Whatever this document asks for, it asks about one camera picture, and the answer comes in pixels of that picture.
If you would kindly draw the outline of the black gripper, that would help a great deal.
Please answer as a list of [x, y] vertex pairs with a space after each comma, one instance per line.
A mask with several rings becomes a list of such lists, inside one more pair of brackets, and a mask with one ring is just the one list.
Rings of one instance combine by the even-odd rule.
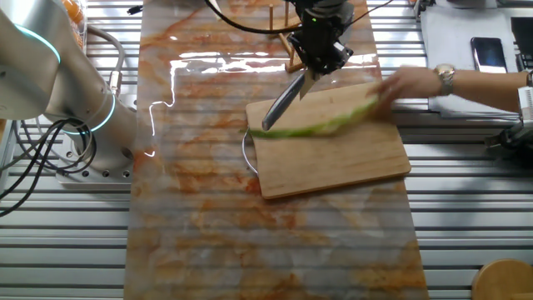
[[316, 76], [342, 68], [353, 51], [344, 37], [354, 19], [352, 3], [294, 3], [301, 21], [298, 30], [288, 35], [304, 65]]

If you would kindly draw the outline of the bare person hand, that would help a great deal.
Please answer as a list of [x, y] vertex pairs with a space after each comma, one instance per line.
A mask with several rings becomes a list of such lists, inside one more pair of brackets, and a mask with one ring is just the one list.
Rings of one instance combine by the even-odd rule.
[[433, 69], [400, 67], [388, 78], [377, 83], [368, 94], [378, 96], [373, 115], [376, 118], [389, 118], [395, 100], [432, 98], [439, 96], [441, 91], [441, 80]]

